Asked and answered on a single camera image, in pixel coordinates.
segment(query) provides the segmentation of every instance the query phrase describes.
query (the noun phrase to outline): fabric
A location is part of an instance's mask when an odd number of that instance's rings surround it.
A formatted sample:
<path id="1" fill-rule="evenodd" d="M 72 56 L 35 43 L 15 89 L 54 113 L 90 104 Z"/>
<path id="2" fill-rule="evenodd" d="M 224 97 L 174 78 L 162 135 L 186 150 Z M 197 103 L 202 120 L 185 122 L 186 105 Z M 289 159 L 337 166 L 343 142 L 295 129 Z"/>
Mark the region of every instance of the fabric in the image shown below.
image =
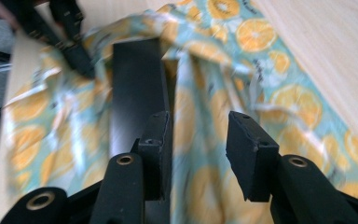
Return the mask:
<path id="1" fill-rule="evenodd" d="M 85 39 L 96 62 L 94 81 L 68 69 L 55 49 L 44 49 L 33 81 L 5 108 L 17 196 L 41 186 L 72 194 L 102 178 L 111 45 L 150 36 L 160 37 L 176 82 L 172 223 L 272 222 L 268 203 L 243 200 L 230 169 L 230 110 L 252 116 L 281 154 L 311 159 L 336 188 L 358 198 L 358 137 L 249 0 L 186 0 L 104 27 Z"/>

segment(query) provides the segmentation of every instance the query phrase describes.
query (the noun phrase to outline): light wood surface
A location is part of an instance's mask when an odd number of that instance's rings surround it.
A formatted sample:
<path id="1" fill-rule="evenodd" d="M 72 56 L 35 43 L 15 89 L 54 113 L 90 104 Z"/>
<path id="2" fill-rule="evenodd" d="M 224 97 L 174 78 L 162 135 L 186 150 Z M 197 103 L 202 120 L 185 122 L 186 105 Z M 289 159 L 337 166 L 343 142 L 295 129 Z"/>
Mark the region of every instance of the light wood surface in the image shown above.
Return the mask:
<path id="1" fill-rule="evenodd" d="M 84 28 L 103 26 L 173 0 L 79 0 Z M 258 7 L 310 74 L 329 104 L 358 133 L 358 1 L 258 0 Z M 37 67 L 42 45 L 17 35 L 7 83 L 10 99 Z M 7 197 L 7 151 L 0 134 L 0 220 L 14 202 Z"/>
<path id="2" fill-rule="evenodd" d="M 257 3 L 327 102 L 358 134 L 358 1 Z"/>

